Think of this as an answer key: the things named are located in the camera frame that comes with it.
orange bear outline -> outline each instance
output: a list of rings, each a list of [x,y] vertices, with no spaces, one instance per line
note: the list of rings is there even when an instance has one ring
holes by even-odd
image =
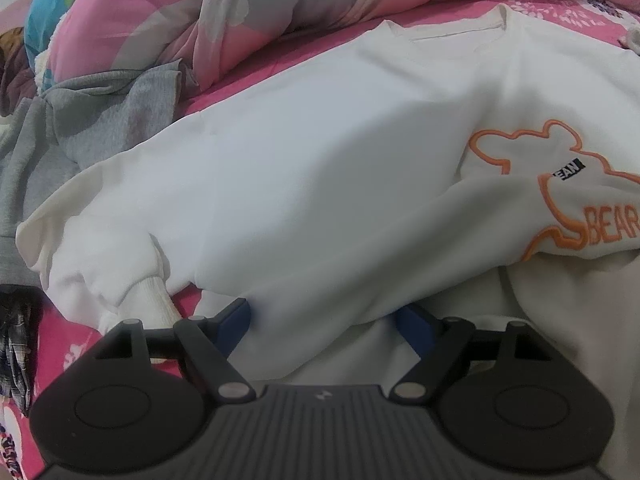
[[[562,121],[558,121],[556,119],[549,119],[542,127],[541,132],[535,130],[516,130],[512,134],[507,134],[500,130],[480,130],[471,136],[468,142],[468,146],[471,151],[474,152],[482,160],[488,162],[492,166],[498,166],[499,168],[501,168],[501,174],[509,174],[511,171],[511,161],[507,158],[492,158],[488,156],[478,147],[478,140],[481,139],[481,137],[487,135],[495,135],[510,140],[515,140],[518,137],[524,135],[540,137],[541,139],[548,139],[550,137],[549,129],[555,125],[562,126],[565,130],[572,134],[572,136],[574,136],[575,144],[569,148],[569,151],[580,153],[581,155],[593,156],[600,161],[605,174],[626,178],[627,180],[640,185],[639,175],[626,173],[625,171],[615,171],[604,156],[600,155],[599,153],[585,152],[582,149],[582,139],[580,138],[578,132],[576,132],[568,124],[565,124]],[[523,262],[529,260],[530,257],[533,256],[537,245],[542,243],[542,241],[546,238],[551,238],[558,248],[573,249],[575,251],[579,251],[589,242],[588,226],[579,220],[569,218],[562,211],[560,211],[559,207],[553,202],[548,189],[548,182],[552,177],[553,174],[551,173],[543,173],[538,176],[538,186],[540,188],[540,193],[542,193],[542,198],[544,199],[546,206],[548,207],[549,211],[551,211],[551,214],[554,216],[554,218],[556,218],[558,223],[568,231],[576,233],[578,237],[571,238],[565,236],[565,234],[557,225],[550,225],[549,227],[545,227],[530,241],[529,245],[524,251],[524,254],[522,255],[521,261]]]

white logo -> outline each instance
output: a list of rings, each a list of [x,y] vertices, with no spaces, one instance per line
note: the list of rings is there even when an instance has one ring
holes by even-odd
[[[328,392],[327,390],[322,390],[319,394],[316,394],[316,399],[318,400],[327,400],[329,397],[333,397],[334,394]]]

pink bed sheet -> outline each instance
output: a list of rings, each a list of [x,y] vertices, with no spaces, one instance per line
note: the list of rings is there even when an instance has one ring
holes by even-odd
[[[631,13],[618,10],[603,0],[479,0],[426,5],[396,14],[391,19],[407,26],[476,18],[501,2],[529,16],[557,23],[611,44],[618,44],[618,38],[625,34],[626,29],[640,21]],[[247,59],[206,94],[184,102],[180,113],[187,115],[203,110],[277,72],[356,38],[376,27],[380,21],[360,23],[331,34],[289,36]],[[178,310],[184,316],[193,313],[199,299],[200,292],[193,286],[174,297]],[[52,304],[47,304],[39,327],[34,397],[98,339],[97,332],[66,321]],[[178,374],[175,364],[166,363],[161,368]],[[12,403],[5,404],[3,415],[4,425],[15,441],[23,478],[33,479],[44,465],[31,436],[29,421]]]

black patch with white text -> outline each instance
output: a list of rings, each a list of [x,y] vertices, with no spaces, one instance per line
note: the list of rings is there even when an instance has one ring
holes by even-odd
[[[554,171],[554,176],[558,176],[562,180],[567,180],[571,178],[576,173],[580,173],[585,168],[585,165],[580,161],[579,158],[574,158],[571,162],[569,162],[566,166],[563,166],[558,171]]]

brown fabric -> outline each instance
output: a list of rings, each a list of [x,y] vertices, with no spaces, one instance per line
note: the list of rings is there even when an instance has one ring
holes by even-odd
[[[33,70],[24,48],[24,29],[12,28],[0,36],[0,115],[14,113],[23,98],[35,95]]]

